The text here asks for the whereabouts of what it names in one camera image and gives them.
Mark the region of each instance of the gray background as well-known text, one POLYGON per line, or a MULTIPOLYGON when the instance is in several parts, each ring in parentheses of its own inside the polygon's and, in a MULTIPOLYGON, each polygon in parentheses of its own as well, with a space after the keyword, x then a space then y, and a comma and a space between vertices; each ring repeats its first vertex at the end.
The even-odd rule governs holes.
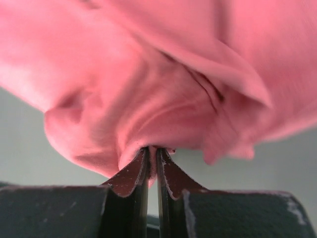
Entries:
MULTIPOLYGON (((43 115, 0 89, 0 180, 23 185, 100 184, 106 180, 62 158, 46 140, 43 115)), ((251 162, 224 158, 208 166, 201 152, 178 150, 175 162, 210 189, 272 189, 293 193, 317 230, 317 130, 256 147, 251 162)), ((158 214, 157 184, 149 214, 158 214)))

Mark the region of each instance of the red fabric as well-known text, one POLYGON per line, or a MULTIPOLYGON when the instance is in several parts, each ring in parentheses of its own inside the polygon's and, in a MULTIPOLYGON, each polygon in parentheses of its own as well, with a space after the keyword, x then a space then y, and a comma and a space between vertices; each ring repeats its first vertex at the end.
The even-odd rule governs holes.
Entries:
POLYGON ((317 122, 316 12, 315 0, 0 0, 0 85, 43 111, 60 154, 106 177, 148 145, 250 159, 317 122))

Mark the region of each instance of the pink cloth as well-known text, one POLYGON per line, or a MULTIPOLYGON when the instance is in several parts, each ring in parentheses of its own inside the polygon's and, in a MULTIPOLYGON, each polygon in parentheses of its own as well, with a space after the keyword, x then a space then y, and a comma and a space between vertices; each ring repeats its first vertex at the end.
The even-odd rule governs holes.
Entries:
POLYGON ((250 159, 317 122, 316 12, 316 0, 0 0, 0 85, 44 112, 60 154, 106 177, 148 145, 250 159))

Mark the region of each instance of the cloth fold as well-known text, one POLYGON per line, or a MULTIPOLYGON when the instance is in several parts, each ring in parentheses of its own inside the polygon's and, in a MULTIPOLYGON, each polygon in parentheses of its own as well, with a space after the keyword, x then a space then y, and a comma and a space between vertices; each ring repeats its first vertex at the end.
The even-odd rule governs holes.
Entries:
POLYGON ((316 11, 314 0, 0 0, 0 86, 44 113, 61 155, 105 177, 145 146, 251 159, 254 144, 317 122, 316 11))

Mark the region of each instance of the crumpled cloth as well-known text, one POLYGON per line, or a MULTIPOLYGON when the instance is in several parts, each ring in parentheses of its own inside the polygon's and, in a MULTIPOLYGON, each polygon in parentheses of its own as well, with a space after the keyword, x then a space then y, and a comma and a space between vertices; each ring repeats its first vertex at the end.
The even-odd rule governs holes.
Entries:
POLYGON ((151 146, 213 164, 317 122, 315 0, 0 0, 0 86, 111 177, 151 146))

